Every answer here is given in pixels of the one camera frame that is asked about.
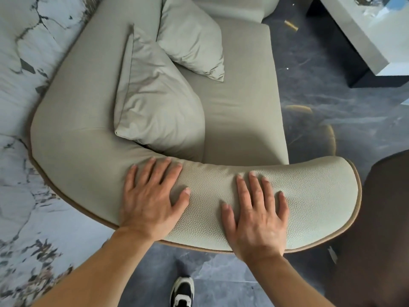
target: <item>person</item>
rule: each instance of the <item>person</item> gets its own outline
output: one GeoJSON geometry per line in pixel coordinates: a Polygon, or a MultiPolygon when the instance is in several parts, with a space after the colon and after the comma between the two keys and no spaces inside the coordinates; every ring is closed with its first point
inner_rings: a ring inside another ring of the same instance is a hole
{"type": "MultiPolygon", "coordinates": [[[[87,261],[59,282],[33,307],[115,307],[136,266],[155,241],[164,239],[189,205],[191,190],[185,188],[172,206],[169,194],[182,164],[165,171],[166,158],[150,159],[135,181],[137,166],[125,178],[120,226],[112,237],[87,261]]],[[[222,222],[234,254],[247,264],[275,307],[333,307],[305,282],[283,257],[286,247],[289,208],[279,192],[276,214],[274,191],[266,178],[260,185],[249,173],[250,191],[241,175],[237,188],[241,212],[238,223],[233,210],[222,204],[222,222]]],[[[171,307],[191,307],[194,284],[178,278],[171,294],[171,307]]]]}

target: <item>black and white sneaker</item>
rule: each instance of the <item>black and white sneaker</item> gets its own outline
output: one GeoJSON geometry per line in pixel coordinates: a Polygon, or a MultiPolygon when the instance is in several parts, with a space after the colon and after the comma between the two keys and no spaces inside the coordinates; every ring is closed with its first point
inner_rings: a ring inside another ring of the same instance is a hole
{"type": "Polygon", "coordinates": [[[170,307],[192,307],[195,285],[190,277],[179,277],[171,292],[170,307]]]}

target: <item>person's left arm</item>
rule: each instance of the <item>person's left arm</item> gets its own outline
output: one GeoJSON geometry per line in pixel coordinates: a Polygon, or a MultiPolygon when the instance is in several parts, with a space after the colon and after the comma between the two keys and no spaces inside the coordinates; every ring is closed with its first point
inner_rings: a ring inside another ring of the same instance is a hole
{"type": "Polygon", "coordinates": [[[152,158],[135,183],[137,167],[125,178],[121,225],[112,237],[81,266],[38,299],[33,307],[116,307],[136,266],[154,241],[167,236],[189,204],[190,189],[172,206],[169,193],[181,172],[166,158],[152,158]]]}

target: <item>white table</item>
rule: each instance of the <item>white table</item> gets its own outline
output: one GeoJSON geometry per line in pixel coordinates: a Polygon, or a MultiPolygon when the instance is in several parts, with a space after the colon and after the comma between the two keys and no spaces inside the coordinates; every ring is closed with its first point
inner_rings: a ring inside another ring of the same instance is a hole
{"type": "Polygon", "coordinates": [[[355,0],[314,0],[309,15],[322,5],[365,61],[368,87],[401,86],[409,81],[409,6],[382,15],[366,15],[355,0]]]}

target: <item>throw pillow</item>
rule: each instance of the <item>throw pillow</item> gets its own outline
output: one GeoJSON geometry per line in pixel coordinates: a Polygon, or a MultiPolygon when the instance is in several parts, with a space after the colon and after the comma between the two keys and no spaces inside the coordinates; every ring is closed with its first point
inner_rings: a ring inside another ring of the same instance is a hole
{"type": "Polygon", "coordinates": [[[223,82],[222,33],[219,25],[192,0],[163,0],[159,46],[176,63],[223,82]]]}
{"type": "Polygon", "coordinates": [[[159,45],[135,28],[122,62],[115,134],[167,156],[200,162],[204,120],[189,83],[159,45]]]}

